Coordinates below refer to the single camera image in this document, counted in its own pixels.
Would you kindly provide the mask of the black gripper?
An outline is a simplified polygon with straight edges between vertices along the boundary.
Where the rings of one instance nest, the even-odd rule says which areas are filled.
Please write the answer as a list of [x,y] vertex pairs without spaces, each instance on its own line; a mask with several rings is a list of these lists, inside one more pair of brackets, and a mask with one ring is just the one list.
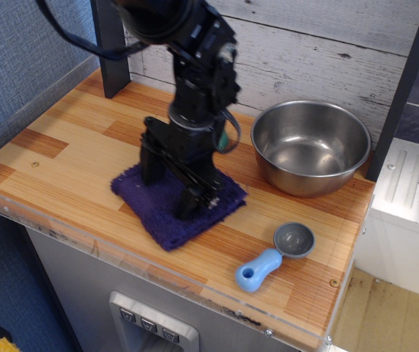
[[144,183],[156,183],[170,170],[187,188],[180,194],[175,210],[185,220],[195,210],[218,205],[216,194],[221,188],[220,172],[213,163],[213,154],[224,129],[228,111],[211,114],[209,124],[192,126],[175,111],[170,122],[146,117],[142,134],[140,167]]

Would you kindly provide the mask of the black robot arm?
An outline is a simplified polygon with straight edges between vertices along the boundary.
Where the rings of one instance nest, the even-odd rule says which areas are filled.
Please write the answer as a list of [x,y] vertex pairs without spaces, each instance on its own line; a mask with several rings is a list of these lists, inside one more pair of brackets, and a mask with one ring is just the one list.
[[212,157],[240,86],[234,31],[206,1],[117,1],[129,32],[145,45],[164,45],[173,55],[176,92],[168,122],[144,120],[141,178],[147,185],[170,170],[184,184],[175,212],[187,218],[217,202],[220,174]]

